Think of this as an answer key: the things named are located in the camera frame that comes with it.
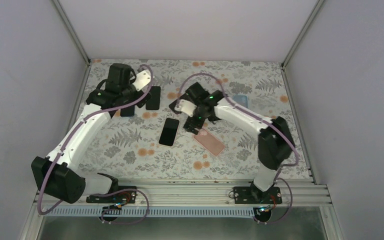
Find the phone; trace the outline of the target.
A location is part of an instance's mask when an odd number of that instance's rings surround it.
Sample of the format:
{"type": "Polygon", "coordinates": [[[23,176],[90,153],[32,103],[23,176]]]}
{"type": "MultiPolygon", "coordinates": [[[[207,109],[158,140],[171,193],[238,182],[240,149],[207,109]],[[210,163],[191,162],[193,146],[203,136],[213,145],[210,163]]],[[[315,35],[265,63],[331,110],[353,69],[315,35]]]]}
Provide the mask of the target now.
{"type": "Polygon", "coordinates": [[[192,136],[203,148],[213,156],[218,156],[225,149],[225,145],[206,129],[200,129],[198,134],[192,136]]]}
{"type": "Polygon", "coordinates": [[[158,143],[163,146],[172,147],[174,145],[180,121],[174,118],[167,118],[164,122],[158,143]]]}
{"type": "Polygon", "coordinates": [[[218,117],[215,116],[215,115],[210,115],[207,119],[208,119],[210,122],[216,122],[216,121],[221,120],[220,118],[218,118],[218,117]]]}

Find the black smartphone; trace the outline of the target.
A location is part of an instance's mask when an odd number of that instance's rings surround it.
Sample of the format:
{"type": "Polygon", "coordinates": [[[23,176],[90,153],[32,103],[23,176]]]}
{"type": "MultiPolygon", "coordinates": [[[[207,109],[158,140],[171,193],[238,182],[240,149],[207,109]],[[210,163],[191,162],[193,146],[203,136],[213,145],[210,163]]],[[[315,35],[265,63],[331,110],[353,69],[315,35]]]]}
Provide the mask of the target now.
{"type": "Polygon", "coordinates": [[[135,115],[135,108],[134,105],[122,108],[119,112],[120,117],[133,117],[135,115]]]}
{"type": "Polygon", "coordinates": [[[145,109],[150,111],[156,111],[160,109],[161,102],[161,87],[160,86],[152,86],[150,91],[150,98],[146,102],[145,109]]]}

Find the light blue phone case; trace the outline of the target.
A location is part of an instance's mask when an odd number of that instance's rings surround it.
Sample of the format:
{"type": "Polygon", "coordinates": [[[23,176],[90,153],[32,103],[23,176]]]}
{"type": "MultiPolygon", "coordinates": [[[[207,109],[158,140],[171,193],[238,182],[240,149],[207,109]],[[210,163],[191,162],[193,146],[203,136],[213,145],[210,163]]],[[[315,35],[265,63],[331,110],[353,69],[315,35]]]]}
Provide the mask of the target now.
{"type": "Polygon", "coordinates": [[[248,108],[248,97],[246,95],[235,94],[232,99],[244,108],[248,108]]]}

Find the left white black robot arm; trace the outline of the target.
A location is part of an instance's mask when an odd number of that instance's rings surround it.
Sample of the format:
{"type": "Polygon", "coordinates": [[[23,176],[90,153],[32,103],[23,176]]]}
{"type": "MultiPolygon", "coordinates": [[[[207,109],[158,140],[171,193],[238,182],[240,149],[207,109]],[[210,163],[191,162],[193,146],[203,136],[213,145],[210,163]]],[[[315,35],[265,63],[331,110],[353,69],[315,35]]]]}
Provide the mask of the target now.
{"type": "Polygon", "coordinates": [[[109,67],[107,78],[88,95],[81,114],[66,136],[47,156],[37,156],[32,161],[39,201],[45,194],[70,204],[82,196],[99,195],[108,203],[119,197],[115,177],[81,173],[80,164],[89,145],[117,111],[146,104],[153,81],[153,72],[146,64],[138,70],[123,63],[109,67]]]}

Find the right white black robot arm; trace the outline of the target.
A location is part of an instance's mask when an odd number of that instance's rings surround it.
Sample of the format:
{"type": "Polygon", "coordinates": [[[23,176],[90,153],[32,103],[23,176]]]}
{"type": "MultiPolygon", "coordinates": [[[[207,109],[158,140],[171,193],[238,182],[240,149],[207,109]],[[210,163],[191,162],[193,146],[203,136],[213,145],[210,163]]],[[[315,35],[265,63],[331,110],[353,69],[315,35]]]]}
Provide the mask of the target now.
{"type": "Polygon", "coordinates": [[[289,126],[282,117],[269,118],[259,115],[236,103],[223,90],[209,93],[199,83],[192,84],[185,93],[174,100],[169,108],[176,114],[186,114],[183,128],[197,135],[206,120],[225,120],[257,138],[260,168],[253,179],[251,198],[258,204],[270,197],[270,188],[279,176],[284,160],[295,148],[289,126]]]}

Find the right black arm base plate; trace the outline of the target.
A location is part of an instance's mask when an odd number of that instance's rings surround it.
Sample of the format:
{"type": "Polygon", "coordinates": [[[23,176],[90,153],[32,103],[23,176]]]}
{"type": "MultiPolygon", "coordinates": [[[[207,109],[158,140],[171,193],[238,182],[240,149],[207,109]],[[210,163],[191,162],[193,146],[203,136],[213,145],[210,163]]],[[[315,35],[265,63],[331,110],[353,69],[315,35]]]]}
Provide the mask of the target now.
{"type": "Polygon", "coordinates": [[[251,186],[235,186],[232,188],[232,198],[237,205],[269,205],[282,204],[280,188],[270,187],[267,191],[261,191],[251,186]]]}

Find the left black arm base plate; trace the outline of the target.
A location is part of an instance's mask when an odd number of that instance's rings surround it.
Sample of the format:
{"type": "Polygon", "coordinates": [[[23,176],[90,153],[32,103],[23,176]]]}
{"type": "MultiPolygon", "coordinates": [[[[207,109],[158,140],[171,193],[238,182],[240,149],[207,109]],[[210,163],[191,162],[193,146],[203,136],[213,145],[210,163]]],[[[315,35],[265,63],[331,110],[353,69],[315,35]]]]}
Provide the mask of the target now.
{"type": "Polygon", "coordinates": [[[119,185],[111,190],[110,196],[90,195],[86,197],[87,203],[97,204],[134,204],[136,201],[137,187],[133,185],[119,185]]]}

